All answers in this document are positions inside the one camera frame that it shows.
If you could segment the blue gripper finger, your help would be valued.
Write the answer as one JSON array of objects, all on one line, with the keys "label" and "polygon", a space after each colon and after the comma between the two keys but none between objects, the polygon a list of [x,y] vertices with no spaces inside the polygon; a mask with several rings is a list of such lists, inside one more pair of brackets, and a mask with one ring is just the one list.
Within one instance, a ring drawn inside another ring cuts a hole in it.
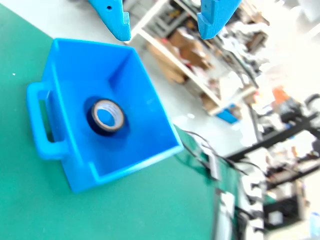
[{"label": "blue gripper finger", "polygon": [[203,40],[214,38],[230,20],[241,0],[201,0],[197,24]]},{"label": "blue gripper finger", "polygon": [[88,0],[88,2],[117,40],[131,39],[130,15],[124,11],[122,0]]}]

